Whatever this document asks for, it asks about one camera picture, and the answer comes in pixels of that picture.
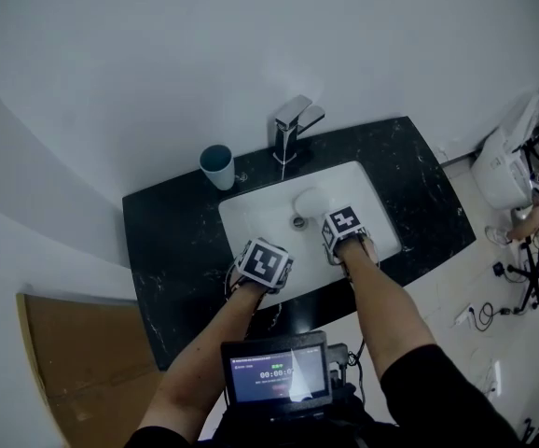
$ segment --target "device screen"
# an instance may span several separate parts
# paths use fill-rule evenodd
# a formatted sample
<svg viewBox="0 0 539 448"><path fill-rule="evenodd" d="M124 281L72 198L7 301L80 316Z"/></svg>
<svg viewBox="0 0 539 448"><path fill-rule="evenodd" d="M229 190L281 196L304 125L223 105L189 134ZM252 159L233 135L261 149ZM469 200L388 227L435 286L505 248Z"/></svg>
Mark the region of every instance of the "device screen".
<svg viewBox="0 0 539 448"><path fill-rule="evenodd" d="M321 346L231 358L230 368L239 403L271 399L300 402L326 391Z"/></svg>

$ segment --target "white sink basin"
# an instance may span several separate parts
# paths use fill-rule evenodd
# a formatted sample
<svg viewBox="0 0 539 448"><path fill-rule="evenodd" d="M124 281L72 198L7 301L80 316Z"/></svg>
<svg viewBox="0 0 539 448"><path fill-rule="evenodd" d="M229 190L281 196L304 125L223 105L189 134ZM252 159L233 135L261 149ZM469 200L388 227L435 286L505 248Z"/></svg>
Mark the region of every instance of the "white sink basin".
<svg viewBox="0 0 539 448"><path fill-rule="evenodd" d="M294 257L286 287L279 294L266 297L261 308L293 299L344 277L340 267L327 262L316 220L309 219L303 231L291 226L290 220L295 214L293 201L309 188L321 189L329 197L329 210L352 205L370 232L380 260L393 256L402 247L371 181L357 161L223 201L219 211L234 257L242 252L250 239L256 237L283 247Z"/></svg>

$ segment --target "countertop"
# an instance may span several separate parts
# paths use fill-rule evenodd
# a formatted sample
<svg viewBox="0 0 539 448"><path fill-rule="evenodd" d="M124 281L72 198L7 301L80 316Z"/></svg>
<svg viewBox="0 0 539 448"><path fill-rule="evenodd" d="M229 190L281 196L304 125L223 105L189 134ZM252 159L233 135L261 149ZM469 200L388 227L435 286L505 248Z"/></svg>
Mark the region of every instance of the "countertop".
<svg viewBox="0 0 539 448"><path fill-rule="evenodd" d="M409 118L362 124L298 141L282 167L262 149L235 159L237 181L217 190L202 171L180 175L123 199L132 278L145 330L161 370L209 323L224 302L233 260L218 205L244 192L359 161L402 244L381 269L401 286L475 241L446 175ZM355 311L339 280L256 313L250 337L316 329Z"/></svg>

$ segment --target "white tile floor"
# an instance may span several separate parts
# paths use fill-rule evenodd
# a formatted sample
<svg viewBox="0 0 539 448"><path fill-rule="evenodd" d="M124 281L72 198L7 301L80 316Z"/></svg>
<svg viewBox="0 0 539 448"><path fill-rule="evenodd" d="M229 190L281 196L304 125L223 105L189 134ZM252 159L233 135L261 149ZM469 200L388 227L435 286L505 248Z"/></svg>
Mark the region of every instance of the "white tile floor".
<svg viewBox="0 0 539 448"><path fill-rule="evenodd" d="M521 436L527 417L539 426L539 308L523 316L498 315L485 333L472 329L467 322L454 326L454 319L468 303L477 310L485 301L494 308L515 307L526 287L496 277L491 268L496 261L517 264L515 246L501 249L484 234L486 225L507 226L508 215L492 209L483 199L468 161L459 161L445 171L477 240L406 289L439 345L467 379L482 391L496 384L490 400ZM321 329L326 332L328 343L346 343L354 351L362 340L356 314ZM393 421L367 351L361 359L367 411L377 420ZM348 380L357 383L356 368L349 369ZM224 401L220 399L208 418L202 439L212 436L224 410Z"/></svg>

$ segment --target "chrome faucet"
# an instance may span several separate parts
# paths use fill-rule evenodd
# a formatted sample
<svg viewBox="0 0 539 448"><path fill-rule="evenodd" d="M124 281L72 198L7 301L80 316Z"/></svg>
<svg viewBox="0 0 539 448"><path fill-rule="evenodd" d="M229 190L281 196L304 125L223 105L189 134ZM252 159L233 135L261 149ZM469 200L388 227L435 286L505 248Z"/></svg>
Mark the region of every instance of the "chrome faucet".
<svg viewBox="0 0 539 448"><path fill-rule="evenodd" d="M276 144L273 157L285 166L297 156L297 137L325 117L320 106L311 106L307 96L300 94L286 103L275 116Z"/></svg>

